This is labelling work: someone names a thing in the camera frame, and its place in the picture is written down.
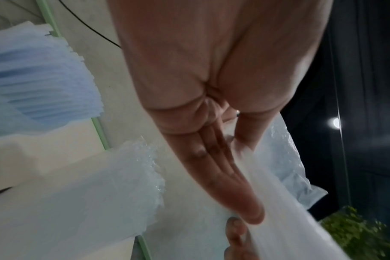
plastic packaging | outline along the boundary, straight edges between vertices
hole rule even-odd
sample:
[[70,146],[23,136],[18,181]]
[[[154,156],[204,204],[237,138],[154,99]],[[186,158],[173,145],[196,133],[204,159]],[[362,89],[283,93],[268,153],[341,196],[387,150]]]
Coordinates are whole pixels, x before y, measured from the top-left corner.
[[52,27],[0,31],[0,136],[40,134],[103,112],[94,78]]
[[163,178],[140,140],[55,170],[0,195],[0,260],[72,260],[141,234]]
[[248,225],[260,259],[349,260],[332,237],[251,150],[235,140],[235,162],[265,208],[260,225]]
[[[225,133],[233,135],[236,120],[225,125]],[[281,114],[278,114],[265,131],[254,154],[265,169],[278,177],[289,193],[306,209],[328,194],[310,184],[298,150],[289,134]]]

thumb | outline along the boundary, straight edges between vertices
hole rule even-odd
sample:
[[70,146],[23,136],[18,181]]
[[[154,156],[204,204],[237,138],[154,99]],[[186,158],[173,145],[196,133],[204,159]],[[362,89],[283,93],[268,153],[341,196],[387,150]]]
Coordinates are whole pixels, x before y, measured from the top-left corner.
[[254,150],[263,133],[279,110],[239,114],[235,126],[235,139]]

green plant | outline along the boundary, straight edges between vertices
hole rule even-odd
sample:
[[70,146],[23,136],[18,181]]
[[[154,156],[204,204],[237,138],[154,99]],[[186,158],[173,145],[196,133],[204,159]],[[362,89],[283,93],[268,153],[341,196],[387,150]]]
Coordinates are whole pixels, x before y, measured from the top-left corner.
[[366,221],[352,207],[326,217],[321,226],[353,260],[382,260],[390,250],[390,239],[385,236],[387,226]]

green tape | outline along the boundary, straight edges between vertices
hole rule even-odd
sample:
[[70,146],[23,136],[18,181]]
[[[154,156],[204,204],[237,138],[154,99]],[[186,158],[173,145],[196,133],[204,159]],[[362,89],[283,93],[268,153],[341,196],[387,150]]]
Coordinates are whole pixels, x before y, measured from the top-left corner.
[[[39,6],[39,9],[41,10],[42,16],[44,17],[45,21],[52,26],[54,29],[53,32],[51,32],[51,35],[55,37],[62,37],[61,32],[59,31],[59,28],[57,26],[57,22],[55,21],[54,16],[52,15],[52,11],[49,8],[49,5],[47,3],[47,0],[36,0],[36,3]],[[102,146],[105,150],[108,150],[109,143],[108,140],[105,137],[105,133],[102,129],[102,125],[97,117],[92,118],[92,123],[95,126],[95,130],[98,133],[99,138],[101,139]]]

human hand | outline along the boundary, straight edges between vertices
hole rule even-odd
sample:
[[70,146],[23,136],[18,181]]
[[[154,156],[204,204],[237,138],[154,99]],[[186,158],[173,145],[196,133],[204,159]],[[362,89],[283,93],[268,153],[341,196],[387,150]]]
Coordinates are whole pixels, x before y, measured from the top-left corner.
[[226,223],[225,234],[229,247],[224,252],[225,260],[259,260],[253,248],[248,228],[239,218],[229,218]]
[[318,48],[332,0],[108,0],[141,104],[210,196],[258,224],[222,122],[254,148]]

